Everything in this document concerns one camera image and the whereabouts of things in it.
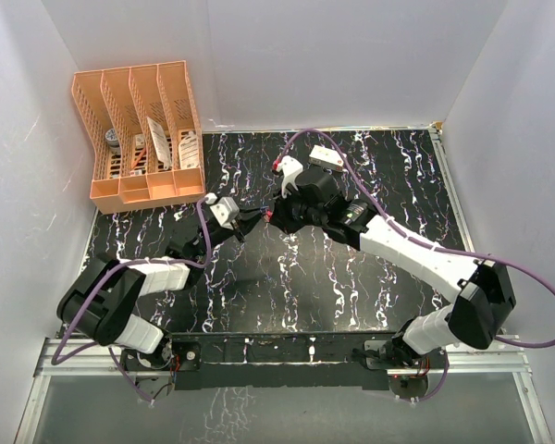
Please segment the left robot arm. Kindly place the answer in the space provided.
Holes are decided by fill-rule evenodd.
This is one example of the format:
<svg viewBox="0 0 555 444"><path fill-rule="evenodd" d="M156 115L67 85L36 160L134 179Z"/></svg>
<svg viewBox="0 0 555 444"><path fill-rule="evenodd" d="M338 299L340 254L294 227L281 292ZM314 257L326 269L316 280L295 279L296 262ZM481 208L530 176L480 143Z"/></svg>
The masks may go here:
<svg viewBox="0 0 555 444"><path fill-rule="evenodd" d="M240 210L226 203L201 206L195 218L173 232L165 253L154 258L95 256L65 293L56 309L67 326L52 364L58 365L93 346L118 346L136 352L153 369L169 366L172 339L156 324L134 313L139 298L188 290L211 263L224 241L243 241L270 213L265 208Z"/></svg>

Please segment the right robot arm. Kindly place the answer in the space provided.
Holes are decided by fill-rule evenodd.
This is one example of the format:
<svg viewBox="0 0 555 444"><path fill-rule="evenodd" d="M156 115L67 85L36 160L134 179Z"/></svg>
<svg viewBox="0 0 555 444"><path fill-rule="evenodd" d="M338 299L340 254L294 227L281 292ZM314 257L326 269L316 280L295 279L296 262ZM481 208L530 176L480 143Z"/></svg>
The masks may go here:
<svg viewBox="0 0 555 444"><path fill-rule="evenodd" d="M447 306L407 321L392 339L365 357L413 367L438 348L462 342L489 347L516 300L505 265L441 253L406 230L397 233L366 199L350 200L317 166L304 168L287 156L275 166L282 177L269 222L287 234L312 226L335 242L370 253L402 268L436 290Z"/></svg>

